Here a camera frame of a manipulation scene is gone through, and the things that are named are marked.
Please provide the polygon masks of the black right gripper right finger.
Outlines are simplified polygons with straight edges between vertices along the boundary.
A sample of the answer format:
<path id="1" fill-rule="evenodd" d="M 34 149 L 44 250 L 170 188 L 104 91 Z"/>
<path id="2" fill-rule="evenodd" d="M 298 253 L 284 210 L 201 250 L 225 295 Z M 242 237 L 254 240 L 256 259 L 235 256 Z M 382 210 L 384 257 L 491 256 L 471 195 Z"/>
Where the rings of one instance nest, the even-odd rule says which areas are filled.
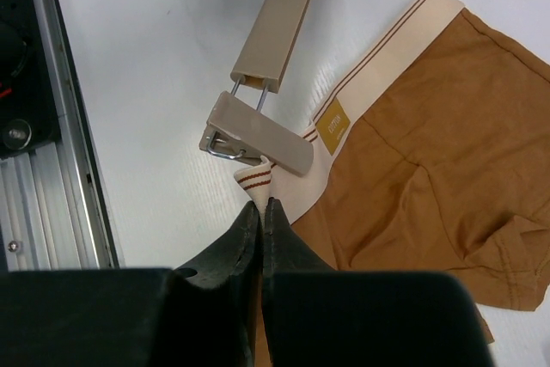
<path id="1" fill-rule="evenodd" d="M 490 366 L 465 288 L 442 272 L 332 269 L 270 199 L 262 313 L 276 366 Z"/>

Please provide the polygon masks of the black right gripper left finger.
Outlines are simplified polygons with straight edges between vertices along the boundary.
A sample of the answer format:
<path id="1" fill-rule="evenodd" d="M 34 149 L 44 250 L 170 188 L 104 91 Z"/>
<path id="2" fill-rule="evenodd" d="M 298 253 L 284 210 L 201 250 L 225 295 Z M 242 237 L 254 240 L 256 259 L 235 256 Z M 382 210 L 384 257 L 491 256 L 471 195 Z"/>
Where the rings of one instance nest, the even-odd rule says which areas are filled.
<path id="1" fill-rule="evenodd" d="M 4 366 L 250 366 L 260 216 L 175 268 L 3 272 Z"/>

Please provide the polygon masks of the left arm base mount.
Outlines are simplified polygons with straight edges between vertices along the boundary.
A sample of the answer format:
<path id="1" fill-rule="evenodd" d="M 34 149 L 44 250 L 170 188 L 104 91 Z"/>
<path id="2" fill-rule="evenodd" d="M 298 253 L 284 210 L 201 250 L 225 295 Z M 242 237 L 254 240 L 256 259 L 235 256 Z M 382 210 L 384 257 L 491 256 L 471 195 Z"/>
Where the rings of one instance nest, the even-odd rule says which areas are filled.
<path id="1" fill-rule="evenodd" d="M 1 157 L 59 139 L 34 0 L 1 0 Z"/>

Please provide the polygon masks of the brown underwear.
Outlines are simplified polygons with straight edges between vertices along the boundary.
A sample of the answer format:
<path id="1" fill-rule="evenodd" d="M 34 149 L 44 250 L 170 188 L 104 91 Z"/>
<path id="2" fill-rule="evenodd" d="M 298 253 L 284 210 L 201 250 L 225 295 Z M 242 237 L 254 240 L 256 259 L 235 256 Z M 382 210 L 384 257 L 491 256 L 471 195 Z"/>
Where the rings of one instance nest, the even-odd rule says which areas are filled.
<path id="1" fill-rule="evenodd" d="M 235 173 L 281 199 L 340 270 L 437 270 L 486 306 L 549 285 L 549 67 L 459 0 L 416 0 L 317 108 L 303 177 Z"/>

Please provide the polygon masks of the wooden clip hanger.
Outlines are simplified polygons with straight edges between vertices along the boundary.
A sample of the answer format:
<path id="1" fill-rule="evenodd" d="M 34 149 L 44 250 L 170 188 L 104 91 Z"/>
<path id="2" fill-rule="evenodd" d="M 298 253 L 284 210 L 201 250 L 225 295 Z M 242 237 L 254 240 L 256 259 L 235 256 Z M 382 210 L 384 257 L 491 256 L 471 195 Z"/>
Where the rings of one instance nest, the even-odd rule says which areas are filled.
<path id="1" fill-rule="evenodd" d="M 235 62 L 230 91 L 218 97 L 199 148 L 212 156 L 245 163 L 271 162 L 297 175 L 313 165 L 313 145 L 261 110 L 278 93 L 310 0 L 265 0 Z"/>

